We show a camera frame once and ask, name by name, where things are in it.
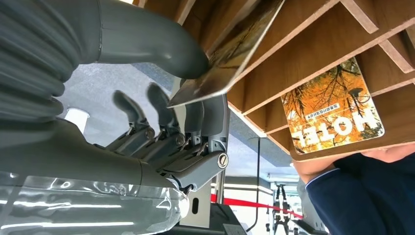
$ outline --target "red barrier rope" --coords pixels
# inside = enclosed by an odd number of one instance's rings
[[[210,195],[210,201],[211,202],[216,202],[216,194],[211,194]],[[271,208],[271,209],[275,209],[275,210],[281,210],[284,213],[288,213],[288,214],[292,214],[294,217],[297,217],[299,219],[302,219],[303,217],[297,213],[294,213],[292,211],[287,211],[285,209],[281,209],[278,207],[273,207],[273,206],[269,206],[269,205],[265,205],[265,204],[261,204],[261,203],[255,203],[255,202],[249,202],[249,201],[244,201],[244,200],[238,200],[238,199],[231,199],[231,198],[225,198],[223,200],[223,204],[228,205],[228,206],[243,206],[243,207],[254,207],[254,208]]]

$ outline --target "wooden bookshelf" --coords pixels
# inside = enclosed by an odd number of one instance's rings
[[[209,56],[273,0],[134,0],[180,23]],[[286,0],[229,105],[294,159],[306,161],[415,142],[415,1]],[[385,127],[376,139],[298,155],[280,97],[356,57]]]

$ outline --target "book cover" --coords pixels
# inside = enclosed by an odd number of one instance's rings
[[[281,100],[298,154],[370,140],[385,132],[355,58]]]
[[[230,42],[217,49],[209,61],[211,69],[198,79],[187,80],[170,100],[169,107],[185,105],[225,94],[245,69],[285,0],[273,7]]]

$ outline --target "gray robotic arm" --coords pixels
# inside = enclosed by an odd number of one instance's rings
[[[63,106],[53,97],[79,64],[151,62],[183,79],[206,72],[207,57],[178,24],[118,0],[0,0],[0,21],[1,234],[161,232],[180,218],[165,217],[181,191],[199,189],[227,166],[225,96],[189,106],[198,111],[182,134],[166,95],[152,85],[162,129],[154,136],[139,105],[115,92],[130,128],[107,147],[87,143],[56,117]],[[108,222],[114,218],[133,221]]]

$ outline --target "transparent plastic cover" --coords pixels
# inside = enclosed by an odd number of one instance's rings
[[[1,235],[156,234],[188,209],[174,188],[0,172]]]

